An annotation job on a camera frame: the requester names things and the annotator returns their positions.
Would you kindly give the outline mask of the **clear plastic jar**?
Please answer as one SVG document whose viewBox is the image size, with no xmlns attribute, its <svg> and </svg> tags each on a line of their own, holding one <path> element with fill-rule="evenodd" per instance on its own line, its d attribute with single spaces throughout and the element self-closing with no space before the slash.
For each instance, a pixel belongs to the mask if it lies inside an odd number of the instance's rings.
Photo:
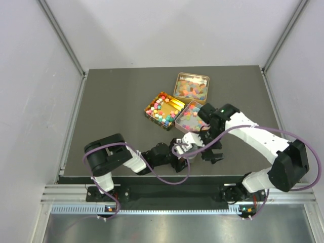
<svg viewBox="0 0 324 243">
<path fill-rule="evenodd" d="M 194 153 L 196 152 L 197 150 L 199 149 L 198 146 L 196 145 L 193 145 L 192 148 L 190 150 L 187 151 L 187 153 Z M 188 160 L 190 163 L 194 163 L 195 162 L 195 159 L 196 159 L 196 156 L 197 156 L 197 153 L 193 154 L 193 155 L 190 155 L 188 156 Z"/>
</svg>

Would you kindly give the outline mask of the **gold tin of pastel gummies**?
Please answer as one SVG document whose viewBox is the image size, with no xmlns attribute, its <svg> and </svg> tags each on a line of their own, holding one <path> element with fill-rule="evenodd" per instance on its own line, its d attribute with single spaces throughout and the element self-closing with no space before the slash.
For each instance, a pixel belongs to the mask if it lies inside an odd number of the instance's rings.
<svg viewBox="0 0 324 243">
<path fill-rule="evenodd" d="M 173 96 L 186 104 L 195 101 L 205 105 L 209 82 L 208 76 L 181 72 L 177 76 Z"/>
</svg>

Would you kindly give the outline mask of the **gold tin of star candies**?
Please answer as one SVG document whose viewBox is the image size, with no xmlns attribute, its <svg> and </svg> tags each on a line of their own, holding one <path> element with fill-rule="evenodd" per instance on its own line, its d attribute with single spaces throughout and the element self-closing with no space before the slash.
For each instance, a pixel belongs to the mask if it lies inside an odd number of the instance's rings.
<svg viewBox="0 0 324 243">
<path fill-rule="evenodd" d="M 174 127 L 175 120 L 185 107 L 186 104 L 182 101 L 165 92 L 160 92 L 150 104 L 144 108 L 144 114 L 150 121 L 166 131 L 169 131 Z"/>
</svg>

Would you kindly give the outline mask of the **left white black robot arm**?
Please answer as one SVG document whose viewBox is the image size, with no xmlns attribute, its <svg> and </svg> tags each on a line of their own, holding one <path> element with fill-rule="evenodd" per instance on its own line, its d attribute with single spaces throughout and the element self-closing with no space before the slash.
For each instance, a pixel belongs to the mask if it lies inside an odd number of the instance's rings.
<svg viewBox="0 0 324 243">
<path fill-rule="evenodd" d="M 120 133 L 96 140 L 84 147 L 83 162 L 88 164 L 97 194 L 105 201 L 117 199 L 112 171 L 125 166 L 137 175 L 146 175 L 156 167 L 171 165 L 176 172 L 188 166 L 189 161 L 172 153 L 172 146 L 158 143 L 148 151 L 140 152 L 128 146 Z"/>
</svg>

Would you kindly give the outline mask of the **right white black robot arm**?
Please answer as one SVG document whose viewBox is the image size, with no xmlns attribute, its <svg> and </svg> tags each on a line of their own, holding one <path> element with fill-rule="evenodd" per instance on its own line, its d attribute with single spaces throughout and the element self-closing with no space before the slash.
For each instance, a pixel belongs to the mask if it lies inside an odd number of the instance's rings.
<svg viewBox="0 0 324 243">
<path fill-rule="evenodd" d="M 209 126 L 199 135 L 207 145 L 224 131 L 228 131 L 261 153 L 271 167 L 245 174 L 240 182 L 222 190 L 225 201 L 236 202 L 250 199 L 255 192 L 276 188 L 289 192 L 309 171 L 306 147 L 296 139 L 290 142 L 268 131 L 248 119 L 243 112 L 231 104 L 215 109 L 207 103 L 198 116 Z"/>
</svg>

